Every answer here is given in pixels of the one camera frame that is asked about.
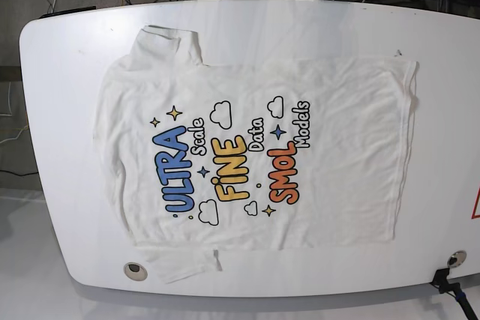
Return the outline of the white printed T-shirt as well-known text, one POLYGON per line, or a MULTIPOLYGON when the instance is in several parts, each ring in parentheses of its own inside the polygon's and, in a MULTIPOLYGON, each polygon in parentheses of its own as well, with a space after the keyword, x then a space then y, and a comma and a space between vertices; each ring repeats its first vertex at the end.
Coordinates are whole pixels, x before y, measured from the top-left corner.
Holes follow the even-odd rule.
POLYGON ((93 141, 106 196, 165 283, 231 252, 390 243, 418 63, 210 65, 192 31, 147 26, 107 69, 93 141))

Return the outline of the red and white warning sticker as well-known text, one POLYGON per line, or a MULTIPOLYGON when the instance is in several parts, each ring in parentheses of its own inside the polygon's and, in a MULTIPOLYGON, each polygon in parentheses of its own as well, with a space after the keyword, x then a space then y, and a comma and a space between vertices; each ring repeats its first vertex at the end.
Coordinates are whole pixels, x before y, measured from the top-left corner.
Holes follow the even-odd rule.
POLYGON ((474 219, 479 219, 480 218, 480 204, 479 204, 479 200, 480 200, 480 189, 478 190, 477 192, 477 196, 475 198, 475 204, 473 206, 473 210, 472 210, 472 216, 471 216, 471 219, 474 220, 474 219))

